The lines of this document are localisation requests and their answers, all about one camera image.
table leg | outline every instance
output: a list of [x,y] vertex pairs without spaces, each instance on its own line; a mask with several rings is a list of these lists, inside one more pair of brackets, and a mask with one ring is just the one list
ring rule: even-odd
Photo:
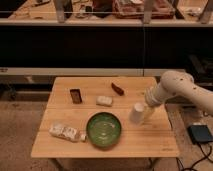
[[50,158],[49,159],[54,165],[55,167],[59,170],[59,171],[65,171],[66,169],[64,169],[64,167],[58,162],[58,160],[56,158]]
[[149,158],[149,161],[150,161],[150,166],[148,167],[149,170],[153,170],[156,166],[156,164],[160,161],[161,158],[154,158],[154,160],[152,161],[150,158]]

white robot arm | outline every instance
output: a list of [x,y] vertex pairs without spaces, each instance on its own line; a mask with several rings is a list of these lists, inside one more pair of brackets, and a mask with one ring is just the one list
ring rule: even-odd
[[153,108],[177,95],[189,99],[201,110],[213,114],[213,92],[195,85],[193,77],[184,72],[165,72],[160,83],[146,91],[145,101]]

green bowl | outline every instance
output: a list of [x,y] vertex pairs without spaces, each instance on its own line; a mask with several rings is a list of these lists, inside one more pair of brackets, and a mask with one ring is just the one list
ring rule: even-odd
[[107,148],[118,142],[121,134],[121,123],[113,114],[100,112],[89,119],[86,131],[93,145]]

bottle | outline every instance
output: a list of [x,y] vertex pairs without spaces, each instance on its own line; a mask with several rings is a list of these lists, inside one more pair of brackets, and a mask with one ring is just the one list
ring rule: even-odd
[[60,123],[52,124],[49,132],[52,136],[63,138],[71,142],[86,140],[86,134],[81,133],[79,130],[75,128]]

gray floor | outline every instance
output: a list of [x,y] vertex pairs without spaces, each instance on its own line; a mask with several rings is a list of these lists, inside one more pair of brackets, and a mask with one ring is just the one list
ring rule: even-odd
[[[56,171],[47,159],[30,157],[32,145],[38,130],[49,91],[18,91],[14,100],[9,92],[1,93],[0,99],[0,171]],[[205,122],[213,132],[213,118],[203,117],[194,109],[184,109],[179,105],[167,105],[167,110],[181,151],[180,159],[185,167],[202,157],[197,146],[192,145],[186,126],[192,122]],[[139,171],[145,168],[148,159],[72,159],[60,160],[73,171]],[[208,161],[195,168],[201,171],[212,171],[213,165]],[[178,170],[176,159],[162,159],[155,171]]]

